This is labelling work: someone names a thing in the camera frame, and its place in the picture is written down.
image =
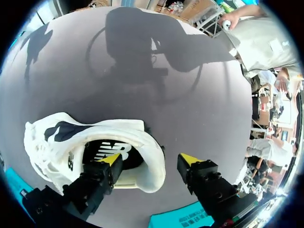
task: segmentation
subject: cardboard box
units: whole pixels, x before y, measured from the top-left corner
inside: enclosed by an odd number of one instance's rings
[[[214,2],[211,0],[185,0],[180,17],[189,20],[212,5]]]

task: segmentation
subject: person's hand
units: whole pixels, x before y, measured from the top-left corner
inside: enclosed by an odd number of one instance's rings
[[[277,79],[275,82],[275,86],[278,91],[282,91],[284,93],[287,93],[287,84],[284,79]]]
[[[219,20],[219,24],[220,26],[223,26],[223,22],[225,20],[229,20],[231,22],[231,25],[229,27],[229,30],[233,30],[235,28],[235,26],[238,24],[238,21],[239,21],[239,16],[234,13],[234,12],[231,12],[231,13],[226,13],[224,14]]]

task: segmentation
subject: black logo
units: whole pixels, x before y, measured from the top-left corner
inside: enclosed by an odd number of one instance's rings
[[[93,125],[78,126],[65,121],[60,121],[56,124],[55,127],[46,129],[44,132],[45,141],[48,141],[48,138],[54,135],[58,129],[58,133],[54,137],[55,142],[63,142],[69,140],[77,133],[84,131],[89,127],[93,127]]]
[[[67,160],[67,165],[68,168],[73,171],[73,159],[74,159],[74,154],[72,152],[68,153],[68,160]]]

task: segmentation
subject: cable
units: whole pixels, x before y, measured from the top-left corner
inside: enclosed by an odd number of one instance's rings
[[[36,13],[37,13],[39,19],[41,20],[42,24],[45,25],[44,21],[42,20],[42,18],[41,18],[40,15],[38,14],[38,11],[37,11],[37,10],[36,10]]]

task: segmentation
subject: table surface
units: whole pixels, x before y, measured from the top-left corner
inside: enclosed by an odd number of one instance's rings
[[[165,146],[156,193],[114,190],[88,221],[147,227],[150,215],[197,201],[177,171],[184,152],[211,159],[234,182],[251,126],[251,88],[216,40],[171,17],[97,8],[60,17],[17,43],[0,79],[0,150],[32,187],[48,184],[24,150],[25,122],[66,112],[82,123],[141,119]]]

